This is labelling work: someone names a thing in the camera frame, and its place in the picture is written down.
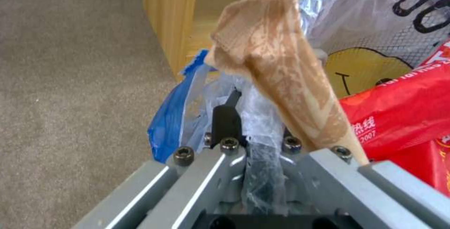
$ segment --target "brown paper bag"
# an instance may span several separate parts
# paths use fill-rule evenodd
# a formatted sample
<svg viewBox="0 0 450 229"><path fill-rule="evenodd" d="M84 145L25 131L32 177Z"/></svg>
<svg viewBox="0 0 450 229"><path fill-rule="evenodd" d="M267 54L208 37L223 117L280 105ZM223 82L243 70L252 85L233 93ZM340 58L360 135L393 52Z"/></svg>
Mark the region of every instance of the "brown paper bag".
<svg viewBox="0 0 450 229"><path fill-rule="evenodd" d="M300 27L297 0L228 5L212 33L206 63L245 76L277 107L307 150L341 145L367 157Z"/></svg>

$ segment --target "red plastic bag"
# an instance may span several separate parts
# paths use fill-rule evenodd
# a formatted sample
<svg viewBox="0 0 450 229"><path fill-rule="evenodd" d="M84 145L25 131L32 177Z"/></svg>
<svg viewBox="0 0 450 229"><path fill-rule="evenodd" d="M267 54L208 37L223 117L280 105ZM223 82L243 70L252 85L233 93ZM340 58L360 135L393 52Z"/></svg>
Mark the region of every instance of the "red plastic bag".
<svg viewBox="0 0 450 229"><path fill-rule="evenodd" d="M370 159L391 160L450 197L450 40L412 72L341 104Z"/></svg>

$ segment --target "wooden furniture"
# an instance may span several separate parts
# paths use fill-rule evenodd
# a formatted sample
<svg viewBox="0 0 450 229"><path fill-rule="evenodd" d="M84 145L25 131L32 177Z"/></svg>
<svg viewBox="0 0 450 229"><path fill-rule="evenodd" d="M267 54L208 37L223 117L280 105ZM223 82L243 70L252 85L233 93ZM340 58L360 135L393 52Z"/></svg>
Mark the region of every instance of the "wooden furniture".
<svg viewBox="0 0 450 229"><path fill-rule="evenodd" d="M177 80L199 49L212 45L210 33L223 8L237 0L143 0L144 10Z"/></svg>

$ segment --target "smiley face drawing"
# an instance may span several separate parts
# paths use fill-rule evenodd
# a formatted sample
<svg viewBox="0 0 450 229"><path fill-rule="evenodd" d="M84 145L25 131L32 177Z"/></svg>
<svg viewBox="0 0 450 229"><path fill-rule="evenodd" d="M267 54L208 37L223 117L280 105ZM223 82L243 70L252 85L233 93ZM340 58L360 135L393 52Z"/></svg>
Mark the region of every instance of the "smiley face drawing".
<svg viewBox="0 0 450 229"><path fill-rule="evenodd" d="M332 53L325 65L328 80L338 98L365 91L411 69L400 58L388 57L368 48L349 48Z"/></svg>

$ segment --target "gray metal frame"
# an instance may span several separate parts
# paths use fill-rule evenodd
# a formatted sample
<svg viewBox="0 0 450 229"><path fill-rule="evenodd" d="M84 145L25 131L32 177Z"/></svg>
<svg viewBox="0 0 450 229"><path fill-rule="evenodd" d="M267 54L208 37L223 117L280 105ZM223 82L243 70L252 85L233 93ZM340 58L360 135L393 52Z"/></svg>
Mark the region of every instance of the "gray metal frame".
<svg viewBox="0 0 450 229"><path fill-rule="evenodd" d="M450 228L450 199L392 162L358 171L432 228Z"/></svg>
<svg viewBox="0 0 450 229"><path fill-rule="evenodd" d="M450 228L449 199L390 162L358 168L322 149L282 152L280 163L288 201L349 213L368 229ZM204 149L189 166L146 162L74 228L191 228L239 202L245 165L239 146Z"/></svg>
<svg viewBox="0 0 450 229"><path fill-rule="evenodd" d="M219 146L204 149L138 228L191 228L200 213L212 213L230 181L243 174L246 153L232 155Z"/></svg>
<svg viewBox="0 0 450 229"><path fill-rule="evenodd" d="M135 228L176 180L173 168L145 162L74 228Z"/></svg>

